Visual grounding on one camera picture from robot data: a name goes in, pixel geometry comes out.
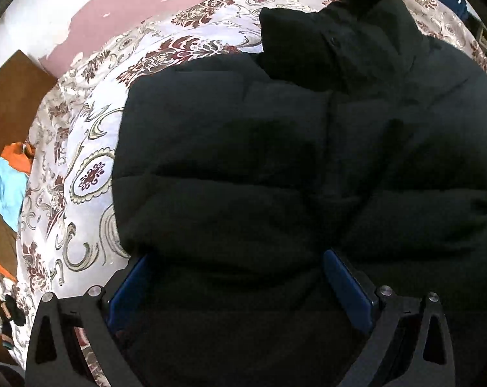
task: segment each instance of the clothing pile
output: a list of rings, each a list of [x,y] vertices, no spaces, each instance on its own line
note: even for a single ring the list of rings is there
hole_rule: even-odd
[[[0,156],[0,274],[15,282],[15,235],[34,155],[34,147],[19,142],[7,145]]]
[[[157,257],[120,335],[133,369],[156,386],[331,385],[363,341],[322,271],[338,248],[376,286],[439,294],[468,385],[487,360],[487,75],[402,0],[260,23],[262,54],[129,91],[117,227]]]

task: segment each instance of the bed sheet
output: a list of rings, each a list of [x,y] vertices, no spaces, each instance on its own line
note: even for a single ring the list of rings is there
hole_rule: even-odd
[[[313,12],[332,1],[207,0],[112,38],[59,79],[30,129],[36,155],[19,220],[19,283],[0,278],[0,297],[12,294],[27,315],[24,327],[13,327],[13,356],[23,367],[43,293],[82,295],[128,261],[116,230],[111,170],[133,82],[195,58],[260,52],[258,14],[265,6]],[[436,0],[404,2],[422,33],[459,48],[487,74],[487,58],[453,12]],[[77,335],[98,385],[109,385],[85,334]]]

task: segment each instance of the white wall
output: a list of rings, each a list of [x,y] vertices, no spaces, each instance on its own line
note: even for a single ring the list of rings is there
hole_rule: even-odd
[[[18,49],[34,61],[50,54],[88,1],[14,0],[0,20],[0,67]]]

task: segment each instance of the wooden furniture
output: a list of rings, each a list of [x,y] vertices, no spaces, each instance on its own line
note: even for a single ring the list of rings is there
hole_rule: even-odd
[[[17,51],[0,68],[0,155],[3,147],[25,141],[37,108],[56,79]],[[1,345],[0,361],[12,363]]]

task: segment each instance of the blue gripper pad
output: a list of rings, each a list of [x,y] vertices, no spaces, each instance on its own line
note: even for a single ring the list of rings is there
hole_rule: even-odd
[[[107,327],[111,333],[123,330],[132,313],[139,308],[151,280],[152,265],[149,254],[143,256],[125,278],[109,303]]]
[[[326,278],[351,325],[369,335],[373,327],[372,304],[366,294],[333,250],[324,253],[323,266]]]

